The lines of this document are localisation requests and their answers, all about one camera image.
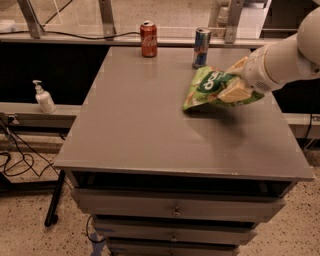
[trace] metal pole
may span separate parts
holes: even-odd
[[[99,5],[103,25],[103,34],[105,37],[114,36],[116,34],[116,29],[114,26],[111,0],[99,0]]]
[[[225,37],[226,43],[233,44],[236,40],[243,4],[244,0],[231,0]]]
[[[29,0],[18,0],[20,9],[23,13],[23,16],[28,24],[29,32],[32,38],[40,39],[43,35],[42,28],[39,24],[37,16],[32,8],[32,5]]]

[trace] soda can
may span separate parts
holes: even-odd
[[[211,31],[209,28],[198,28],[194,44],[192,67],[195,69],[206,66],[207,53],[210,45]]]
[[[144,57],[155,57],[158,52],[157,27],[152,21],[145,21],[140,26],[141,51]]]

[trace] hand sanitizer bottle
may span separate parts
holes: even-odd
[[[50,93],[42,89],[41,81],[33,80],[36,89],[36,100],[44,113],[52,113],[56,110],[56,106],[51,98]]]

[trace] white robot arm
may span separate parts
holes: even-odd
[[[241,77],[263,94],[296,80],[320,78],[320,7],[303,20],[297,34],[255,50]]]

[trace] electrical cable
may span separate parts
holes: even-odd
[[[80,35],[71,34],[71,33],[59,32],[59,31],[46,31],[46,33],[77,37],[77,38],[87,39],[87,40],[102,40],[102,39],[111,39],[111,38],[116,38],[116,37],[126,36],[126,35],[140,35],[139,32],[127,32],[127,33],[113,35],[113,36],[87,37],[87,36],[80,36]]]
[[[90,240],[90,242],[94,243],[94,244],[100,244],[106,241],[105,238],[101,239],[100,241],[95,241],[93,239],[91,239],[91,237],[89,236],[89,222],[92,219],[92,216],[90,215],[88,220],[87,220],[87,225],[86,225],[86,236],[88,237],[88,239]]]
[[[9,127],[6,125],[6,123],[2,120],[2,118],[0,118],[0,121],[1,121],[1,122],[3,123],[3,125],[6,127],[6,131],[5,131],[6,134],[9,134],[11,140],[14,142],[17,150],[19,151],[19,153],[20,153],[21,156],[22,156],[22,160],[20,160],[19,162],[15,163],[14,165],[12,165],[12,166],[9,167],[9,168],[7,168],[7,165],[8,165],[8,163],[9,163],[11,157],[10,157],[10,159],[8,158],[3,165],[1,165],[1,167],[4,167],[4,168],[3,168],[3,173],[4,173],[6,176],[8,176],[8,177],[19,176],[19,175],[21,175],[21,174],[23,174],[23,173],[25,173],[25,172],[27,172],[27,171],[29,171],[29,170],[31,169],[31,170],[34,172],[34,174],[35,174],[38,178],[40,178],[40,177],[43,175],[43,173],[44,173],[49,167],[51,167],[51,168],[54,170],[54,172],[59,176],[59,173],[57,172],[57,170],[54,168],[54,166],[52,165],[52,163],[50,163],[50,161],[49,161],[48,159],[46,159],[45,157],[43,157],[42,155],[40,155],[40,154],[39,154],[36,150],[34,150],[27,142],[25,142],[19,135],[17,135],[15,132],[13,132],[12,130],[10,130]],[[13,134],[15,137],[17,137],[19,140],[21,140],[32,152],[34,152],[37,156],[39,156],[40,158],[42,158],[44,161],[46,161],[46,162],[48,163],[48,165],[43,168],[43,170],[40,172],[40,174],[38,174],[38,173],[34,170],[34,168],[33,168],[33,165],[34,165],[34,158],[33,158],[33,156],[30,155],[30,154],[25,154],[25,153],[23,153],[23,152],[21,151],[21,149],[20,149],[20,147],[19,147],[19,145],[18,145],[17,140],[14,138],[14,136],[12,136],[12,134]],[[27,162],[26,156],[27,156],[27,157],[30,157],[30,159],[31,159],[31,164]],[[15,173],[15,174],[10,174],[10,173],[8,173],[8,171],[10,171],[11,169],[13,169],[15,166],[17,166],[17,165],[18,165],[19,163],[21,163],[21,162],[24,162],[24,163],[28,166],[28,168],[25,169],[25,170],[23,170],[23,171],[21,171],[21,172],[19,172],[19,173]],[[67,184],[67,186],[68,186],[70,189],[72,189],[71,186],[70,186],[66,181],[64,181],[64,182]]]
[[[69,4],[72,3],[73,0],[70,0],[68,3],[66,3],[59,11],[57,11],[55,14],[53,14],[45,23],[42,27],[46,26],[51,20],[53,20],[54,17],[58,15],[59,12],[62,12],[66,7],[69,6]]]
[[[26,30],[26,31],[13,31],[13,32],[1,32],[0,35],[21,34],[21,33],[29,33],[29,32],[30,31],[28,31],[28,30]],[[44,31],[44,32],[46,34],[65,35],[65,36],[70,36],[70,37],[86,39],[86,40],[103,40],[103,39],[111,39],[111,38],[116,38],[116,37],[126,36],[126,35],[140,35],[139,32],[127,32],[127,33],[113,35],[113,36],[88,37],[88,36],[81,36],[81,35],[65,33],[65,32],[59,32],[59,31]]]

